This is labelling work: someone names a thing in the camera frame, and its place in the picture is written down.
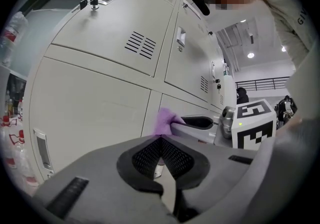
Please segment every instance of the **ceiling light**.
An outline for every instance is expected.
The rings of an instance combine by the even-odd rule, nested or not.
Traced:
[[[255,54],[254,54],[253,52],[250,52],[250,53],[248,54],[248,58],[249,58],[249,59],[252,59],[254,56],[255,56]]]

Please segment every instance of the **purple cloth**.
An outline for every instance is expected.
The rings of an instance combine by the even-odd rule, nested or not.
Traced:
[[[185,124],[185,121],[168,108],[160,108],[154,126],[154,135],[172,135],[171,123]]]

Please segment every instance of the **railing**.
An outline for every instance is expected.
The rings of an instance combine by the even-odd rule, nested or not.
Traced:
[[[285,83],[290,76],[257,79],[236,82],[236,88],[242,87],[246,91],[275,90],[286,88]]]

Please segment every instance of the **ventilation slot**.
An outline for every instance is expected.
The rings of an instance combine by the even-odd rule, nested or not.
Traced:
[[[206,80],[203,76],[201,76],[201,90],[206,94],[208,93],[208,80]]]
[[[124,48],[151,60],[156,48],[156,42],[134,31]]]
[[[232,155],[228,159],[235,161],[235,162],[238,162],[238,163],[241,163],[241,164],[245,164],[245,165],[251,165],[251,163],[253,161],[252,158],[238,156],[238,155]]]
[[[46,207],[46,209],[63,219],[72,209],[78,198],[85,190],[89,181],[87,179],[75,177]]]

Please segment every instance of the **ceiling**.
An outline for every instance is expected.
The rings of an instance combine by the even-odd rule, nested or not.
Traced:
[[[192,0],[187,1],[198,9]],[[220,39],[225,48],[224,54],[229,59],[233,59],[235,71],[239,71],[241,67],[289,58],[286,52],[281,51],[282,47],[275,31],[273,17],[264,2],[259,0],[233,10],[219,10],[215,5],[210,5],[209,8],[210,15],[204,18],[211,31],[217,33],[225,29],[219,32]],[[253,35],[253,44],[249,40],[248,33]],[[254,52],[254,58],[247,57],[249,52]]]

